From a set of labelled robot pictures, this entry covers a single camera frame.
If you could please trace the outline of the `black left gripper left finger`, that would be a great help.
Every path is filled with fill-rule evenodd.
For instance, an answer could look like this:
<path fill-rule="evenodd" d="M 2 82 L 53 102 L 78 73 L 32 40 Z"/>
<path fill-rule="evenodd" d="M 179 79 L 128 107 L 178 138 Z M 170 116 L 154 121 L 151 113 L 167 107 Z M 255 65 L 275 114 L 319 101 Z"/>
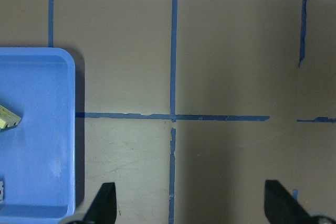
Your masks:
<path fill-rule="evenodd" d="M 103 183 L 86 212 L 84 223 L 114 224 L 117 219 L 115 183 Z"/>

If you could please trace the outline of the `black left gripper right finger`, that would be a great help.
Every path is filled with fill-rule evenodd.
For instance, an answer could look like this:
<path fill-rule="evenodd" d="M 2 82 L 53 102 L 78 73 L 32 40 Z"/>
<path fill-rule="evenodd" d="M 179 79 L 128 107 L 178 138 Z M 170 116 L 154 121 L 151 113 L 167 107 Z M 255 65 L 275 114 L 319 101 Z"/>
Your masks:
<path fill-rule="evenodd" d="M 277 180 L 265 181 L 265 216 L 269 223 L 315 223 Z"/>

